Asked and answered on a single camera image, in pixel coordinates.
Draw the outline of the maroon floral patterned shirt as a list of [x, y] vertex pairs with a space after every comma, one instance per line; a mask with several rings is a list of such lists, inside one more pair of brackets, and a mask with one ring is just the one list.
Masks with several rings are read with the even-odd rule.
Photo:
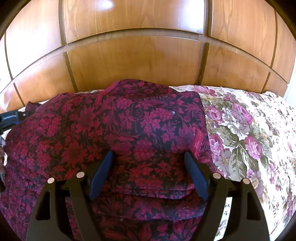
[[93, 93], [64, 93], [13, 127], [1, 212], [25, 240], [45, 182], [70, 179], [114, 153], [100, 195], [91, 202], [106, 240], [190, 240], [205, 204], [184, 153], [211, 164], [205, 114], [196, 92], [126, 79]]

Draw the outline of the wooden panelled headboard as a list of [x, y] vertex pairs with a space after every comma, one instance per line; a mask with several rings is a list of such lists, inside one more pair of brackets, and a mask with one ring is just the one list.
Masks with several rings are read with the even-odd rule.
[[1, 111], [132, 78], [284, 96], [295, 36], [269, 1], [21, 1], [1, 27]]

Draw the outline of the floral bed sheet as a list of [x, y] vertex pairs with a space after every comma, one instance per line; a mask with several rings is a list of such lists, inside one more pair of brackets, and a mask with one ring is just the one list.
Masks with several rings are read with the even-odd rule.
[[[256, 94], [243, 90], [207, 86], [171, 87], [175, 91], [199, 93], [204, 109], [213, 168], [225, 178], [238, 181], [246, 177], [263, 205], [270, 240], [276, 240], [292, 221], [295, 212], [295, 108], [272, 92]], [[41, 191], [37, 181], [24, 181], [23, 197], [13, 229], [25, 240], [30, 214]], [[106, 227], [112, 235], [127, 240], [189, 240], [197, 227], [196, 218], [148, 220], [148, 209], [135, 209], [120, 225]]]

